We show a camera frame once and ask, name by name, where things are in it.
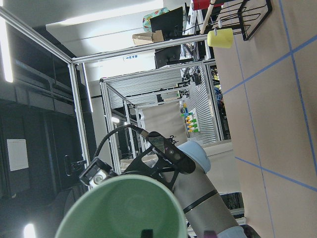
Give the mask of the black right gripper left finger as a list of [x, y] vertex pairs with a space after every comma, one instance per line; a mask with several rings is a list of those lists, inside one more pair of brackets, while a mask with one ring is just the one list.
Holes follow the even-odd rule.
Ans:
[[144, 229], [141, 231], [141, 238], [153, 238], [152, 229]]

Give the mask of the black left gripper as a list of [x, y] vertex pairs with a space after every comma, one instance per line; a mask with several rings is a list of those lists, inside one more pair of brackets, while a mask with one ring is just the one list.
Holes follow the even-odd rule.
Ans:
[[147, 156], [147, 154], [152, 151], [152, 147], [149, 147], [134, 158], [125, 169], [125, 175], [147, 176], [161, 182], [169, 190], [173, 191], [174, 184], [178, 177], [178, 169], [175, 165], [166, 161], [161, 155]]

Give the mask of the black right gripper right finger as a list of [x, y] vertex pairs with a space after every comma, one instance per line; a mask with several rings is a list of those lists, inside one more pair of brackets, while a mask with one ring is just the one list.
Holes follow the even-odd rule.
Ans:
[[216, 238], [215, 231], [204, 231], [204, 238]]

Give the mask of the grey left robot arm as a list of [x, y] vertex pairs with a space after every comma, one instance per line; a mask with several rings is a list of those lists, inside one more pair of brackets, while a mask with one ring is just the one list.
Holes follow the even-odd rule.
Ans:
[[211, 163], [204, 149], [188, 141], [178, 147], [167, 140], [150, 142], [124, 173], [151, 177], [176, 197], [181, 213], [199, 238], [244, 238], [221, 196], [207, 176]]

